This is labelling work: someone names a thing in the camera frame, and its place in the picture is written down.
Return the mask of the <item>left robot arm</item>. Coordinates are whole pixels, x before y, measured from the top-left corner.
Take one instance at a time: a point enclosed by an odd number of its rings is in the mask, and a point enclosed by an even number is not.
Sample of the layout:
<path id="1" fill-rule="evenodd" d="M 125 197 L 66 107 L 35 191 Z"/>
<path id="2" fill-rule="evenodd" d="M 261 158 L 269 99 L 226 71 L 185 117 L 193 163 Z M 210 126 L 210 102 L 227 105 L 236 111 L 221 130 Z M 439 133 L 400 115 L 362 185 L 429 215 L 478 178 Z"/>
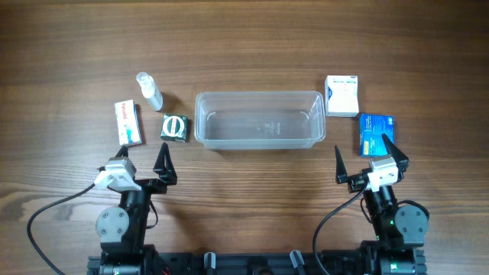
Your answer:
<path id="1" fill-rule="evenodd" d="M 162 144 L 153 171 L 156 178 L 138 180 L 137 169 L 121 147 L 115 157 L 99 168 L 95 188 L 109 189 L 121 195 L 117 206 L 102 211 L 96 221 L 102 253 L 91 257 L 88 274 L 170 274 L 170 268 L 152 244 L 145 244 L 150 211 L 156 208 L 153 194 L 165 194 L 168 186 L 177 184 L 177 175 L 169 147 Z"/>

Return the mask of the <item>white Panadol box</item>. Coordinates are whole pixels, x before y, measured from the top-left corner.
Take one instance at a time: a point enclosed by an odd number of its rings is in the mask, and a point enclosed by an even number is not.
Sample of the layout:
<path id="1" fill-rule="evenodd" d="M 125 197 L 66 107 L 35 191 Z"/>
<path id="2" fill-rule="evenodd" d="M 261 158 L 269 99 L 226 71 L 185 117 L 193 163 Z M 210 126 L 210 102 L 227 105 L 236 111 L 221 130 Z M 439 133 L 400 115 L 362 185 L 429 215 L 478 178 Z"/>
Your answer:
<path id="1" fill-rule="evenodd" d="M 137 109 L 134 101 L 127 100 L 114 104 L 120 145 L 133 146 L 142 143 L 138 125 Z"/>

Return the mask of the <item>blue medicine box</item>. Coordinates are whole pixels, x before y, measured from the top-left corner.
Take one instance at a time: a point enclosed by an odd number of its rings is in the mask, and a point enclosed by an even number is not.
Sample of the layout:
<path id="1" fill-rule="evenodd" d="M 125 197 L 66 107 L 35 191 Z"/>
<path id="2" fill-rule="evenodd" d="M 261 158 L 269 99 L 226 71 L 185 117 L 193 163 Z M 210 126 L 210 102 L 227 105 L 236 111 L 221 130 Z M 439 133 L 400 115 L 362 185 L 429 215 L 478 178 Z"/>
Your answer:
<path id="1" fill-rule="evenodd" d="M 361 157 L 387 155 L 382 134 L 386 134 L 390 141 L 395 143 L 393 116 L 362 114 L 359 118 L 359 128 Z"/>

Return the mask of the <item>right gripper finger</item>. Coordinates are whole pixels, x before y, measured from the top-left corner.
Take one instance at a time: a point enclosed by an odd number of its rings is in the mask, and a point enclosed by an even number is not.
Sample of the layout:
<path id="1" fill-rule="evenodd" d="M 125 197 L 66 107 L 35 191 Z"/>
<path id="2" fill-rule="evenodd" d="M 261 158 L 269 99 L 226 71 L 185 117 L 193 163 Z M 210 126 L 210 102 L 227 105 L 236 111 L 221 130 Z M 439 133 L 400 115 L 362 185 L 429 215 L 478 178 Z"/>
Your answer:
<path id="1" fill-rule="evenodd" d="M 399 171 L 406 172 L 410 162 L 408 156 L 396 147 L 386 134 L 382 134 L 382 139 L 388 154 L 395 160 Z"/>
<path id="2" fill-rule="evenodd" d="M 337 184 L 343 184 L 348 182 L 348 174 L 345 168 L 344 161 L 340 149 L 335 145 L 335 160 L 336 160 L 336 170 L 335 170 L 335 181 Z"/>

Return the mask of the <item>white Hansaplast box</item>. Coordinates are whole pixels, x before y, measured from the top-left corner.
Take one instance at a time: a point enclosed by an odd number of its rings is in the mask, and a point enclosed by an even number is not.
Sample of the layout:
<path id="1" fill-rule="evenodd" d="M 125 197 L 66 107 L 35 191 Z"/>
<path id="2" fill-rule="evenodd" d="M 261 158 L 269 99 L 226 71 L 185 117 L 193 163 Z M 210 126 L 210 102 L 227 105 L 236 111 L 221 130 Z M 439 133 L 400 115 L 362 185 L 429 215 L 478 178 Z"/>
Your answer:
<path id="1" fill-rule="evenodd" d="M 359 113 L 358 77 L 327 76 L 325 79 L 325 96 L 327 116 L 355 117 Z"/>

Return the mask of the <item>green Zam-Buk box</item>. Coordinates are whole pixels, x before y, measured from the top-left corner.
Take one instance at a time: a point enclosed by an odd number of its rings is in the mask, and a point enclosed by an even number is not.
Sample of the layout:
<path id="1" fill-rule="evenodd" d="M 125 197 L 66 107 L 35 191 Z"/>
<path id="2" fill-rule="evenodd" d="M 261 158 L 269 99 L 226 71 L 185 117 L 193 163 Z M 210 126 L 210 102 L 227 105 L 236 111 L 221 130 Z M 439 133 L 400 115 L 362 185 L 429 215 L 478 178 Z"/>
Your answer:
<path id="1" fill-rule="evenodd" d="M 164 141 L 186 143 L 189 119 L 184 115 L 168 115 L 163 117 L 160 138 Z"/>

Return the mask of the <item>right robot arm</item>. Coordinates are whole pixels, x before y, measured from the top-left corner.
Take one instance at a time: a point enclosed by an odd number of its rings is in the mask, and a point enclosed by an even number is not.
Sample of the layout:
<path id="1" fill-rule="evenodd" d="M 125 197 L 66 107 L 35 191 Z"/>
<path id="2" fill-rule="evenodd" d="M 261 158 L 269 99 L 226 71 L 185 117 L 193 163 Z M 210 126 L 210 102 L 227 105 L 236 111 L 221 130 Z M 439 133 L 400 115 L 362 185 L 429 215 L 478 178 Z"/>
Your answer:
<path id="1" fill-rule="evenodd" d="M 428 210 L 412 200 L 399 201 L 393 185 L 404 178 L 409 158 L 386 134 L 381 135 L 387 155 L 369 160 L 369 167 L 349 175 L 341 152 L 335 147 L 338 184 L 348 185 L 350 193 L 362 195 L 362 212 L 372 224 L 375 241 L 362 241 L 353 251 L 339 251 L 323 256 L 323 266 L 334 274 L 403 274 L 427 273 L 421 247 L 429 225 Z"/>

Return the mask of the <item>white squeeze bottle clear cap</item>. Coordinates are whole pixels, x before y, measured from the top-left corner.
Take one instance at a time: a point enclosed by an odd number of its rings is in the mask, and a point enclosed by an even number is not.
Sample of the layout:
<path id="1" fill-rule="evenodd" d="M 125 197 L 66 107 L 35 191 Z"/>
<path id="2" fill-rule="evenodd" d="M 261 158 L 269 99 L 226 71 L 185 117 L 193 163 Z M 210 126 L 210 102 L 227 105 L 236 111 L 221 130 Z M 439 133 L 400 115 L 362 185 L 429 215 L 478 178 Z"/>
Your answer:
<path id="1" fill-rule="evenodd" d="M 141 87 L 143 97 L 145 97 L 150 107 L 156 112 L 160 111 L 164 105 L 164 98 L 152 76 L 146 72 L 140 72 L 136 76 L 136 80 Z"/>

